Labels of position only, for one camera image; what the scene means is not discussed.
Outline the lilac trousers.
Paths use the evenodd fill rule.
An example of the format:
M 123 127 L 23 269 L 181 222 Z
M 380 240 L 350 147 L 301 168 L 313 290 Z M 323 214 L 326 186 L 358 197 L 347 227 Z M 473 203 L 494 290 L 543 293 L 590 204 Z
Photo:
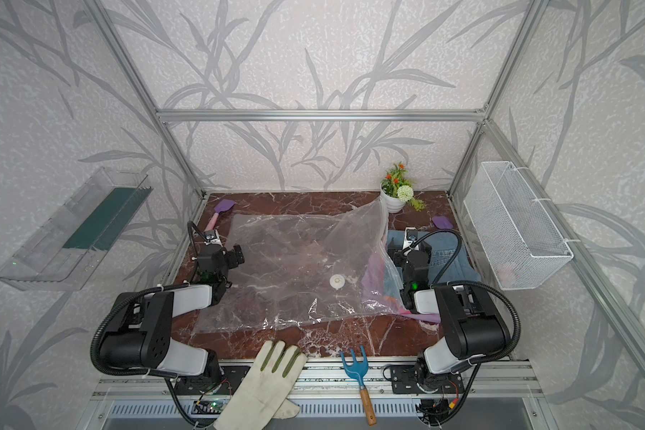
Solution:
M 387 263 L 391 262 L 391 260 L 387 256 L 387 254 L 379 254 L 379 255 L 381 257 L 383 257 L 385 259 L 385 261 L 387 261 Z M 378 311 L 374 310 L 373 308 L 371 308 L 370 306 L 367 305 L 367 303 L 363 300 L 363 298 L 362 298 L 362 304 L 364 306 L 365 311 L 368 312 L 368 313 L 374 312 L 376 314 L 395 315 L 395 314 L 386 314 L 386 313 L 383 313 L 382 311 L 378 312 Z M 431 302 L 428 303 L 428 309 L 429 310 L 435 310 L 435 313 L 415 314 L 415 313 L 412 313 L 412 311 L 409 310 L 410 315 L 401 315 L 401 316 L 408 317 L 408 318 L 411 318 L 411 319 L 414 319 L 414 320 L 427 322 L 427 323 L 429 322 L 431 324 L 439 324 L 439 322 L 441 322 L 441 318 L 440 318 L 440 315 L 439 315 L 439 311 L 438 311 L 435 299 L 433 299 Z

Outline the clear plastic vacuum bag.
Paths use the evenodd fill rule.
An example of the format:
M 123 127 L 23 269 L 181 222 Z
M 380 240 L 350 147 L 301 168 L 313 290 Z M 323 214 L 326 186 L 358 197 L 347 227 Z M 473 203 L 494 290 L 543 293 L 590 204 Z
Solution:
M 403 313 L 388 224 L 380 198 L 339 215 L 236 215 L 228 243 L 241 246 L 245 263 L 230 271 L 220 304 L 199 313 L 195 332 Z

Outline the pink garment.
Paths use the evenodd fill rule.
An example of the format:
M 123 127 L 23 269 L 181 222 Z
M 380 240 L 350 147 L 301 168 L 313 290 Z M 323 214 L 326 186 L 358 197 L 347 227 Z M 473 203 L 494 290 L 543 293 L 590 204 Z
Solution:
M 373 254 L 361 285 L 363 300 L 374 310 L 386 314 L 410 315 L 401 299 L 401 271 L 393 262 L 387 263 L 379 254 Z

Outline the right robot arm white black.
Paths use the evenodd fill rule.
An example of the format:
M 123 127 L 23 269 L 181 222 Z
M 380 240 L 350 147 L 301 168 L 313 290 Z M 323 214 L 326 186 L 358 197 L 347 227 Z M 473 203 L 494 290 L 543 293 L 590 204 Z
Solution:
M 498 360 L 512 342 L 509 329 L 490 295 L 477 281 L 456 279 L 462 251 L 432 256 L 422 245 L 388 251 L 400 270 L 401 303 L 414 315 L 437 315 L 443 337 L 419 357 L 421 376 L 456 374 L 479 362 Z

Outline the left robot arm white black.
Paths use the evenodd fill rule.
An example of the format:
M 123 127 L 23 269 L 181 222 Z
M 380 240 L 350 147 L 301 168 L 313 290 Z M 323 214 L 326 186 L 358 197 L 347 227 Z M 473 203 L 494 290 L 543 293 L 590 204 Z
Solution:
M 240 245 L 209 244 L 197 257 L 202 282 L 122 293 L 95 331 L 91 363 L 109 376 L 207 376 L 213 353 L 172 338 L 173 319 L 217 306 L 231 283 L 228 274 L 245 262 Z

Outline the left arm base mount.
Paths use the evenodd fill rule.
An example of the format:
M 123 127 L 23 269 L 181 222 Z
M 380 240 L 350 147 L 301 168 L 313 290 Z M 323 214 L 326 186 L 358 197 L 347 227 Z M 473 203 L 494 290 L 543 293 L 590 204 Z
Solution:
M 216 376 L 180 378 L 174 389 L 178 396 L 232 395 L 241 385 L 249 369 L 248 365 L 227 365 L 221 367 Z

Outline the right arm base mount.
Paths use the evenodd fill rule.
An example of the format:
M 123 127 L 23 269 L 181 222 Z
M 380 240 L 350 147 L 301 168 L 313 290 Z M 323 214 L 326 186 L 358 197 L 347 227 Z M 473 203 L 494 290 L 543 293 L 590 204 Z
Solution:
M 391 383 L 393 394 L 439 394 L 459 397 L 464 390 L 460 374 L 430 373 L 422 359 L 412 365 L 386 365 L 382 375 Z

